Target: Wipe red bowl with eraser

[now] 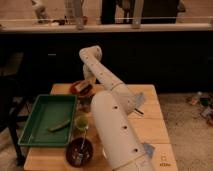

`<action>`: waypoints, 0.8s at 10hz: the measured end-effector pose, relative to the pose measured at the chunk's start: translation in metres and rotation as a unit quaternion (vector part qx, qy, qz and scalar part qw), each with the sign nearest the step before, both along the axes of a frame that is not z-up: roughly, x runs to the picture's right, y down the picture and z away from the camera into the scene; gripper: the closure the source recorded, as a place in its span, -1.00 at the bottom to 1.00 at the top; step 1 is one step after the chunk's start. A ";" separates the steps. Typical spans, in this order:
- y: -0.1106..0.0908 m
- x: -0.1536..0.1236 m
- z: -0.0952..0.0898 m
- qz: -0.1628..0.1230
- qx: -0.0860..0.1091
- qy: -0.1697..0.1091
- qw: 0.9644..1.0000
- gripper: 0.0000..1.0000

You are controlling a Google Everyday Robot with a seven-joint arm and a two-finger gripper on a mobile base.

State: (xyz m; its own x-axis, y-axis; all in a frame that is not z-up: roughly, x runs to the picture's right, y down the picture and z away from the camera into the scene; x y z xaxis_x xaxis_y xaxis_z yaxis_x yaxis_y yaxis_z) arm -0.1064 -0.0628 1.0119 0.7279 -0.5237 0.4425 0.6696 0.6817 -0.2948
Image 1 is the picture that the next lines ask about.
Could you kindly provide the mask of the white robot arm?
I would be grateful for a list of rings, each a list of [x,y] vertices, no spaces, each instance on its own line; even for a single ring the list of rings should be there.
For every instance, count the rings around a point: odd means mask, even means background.
[[[143,94],[134,94],[100,62],[102,50],[99,46],[83,48],[79,56],[84,63],[84,74],[94,75],[104,87],[93,96],[91,113],[111,169],[155,171],[128,119],[128,115],[142,104]]]

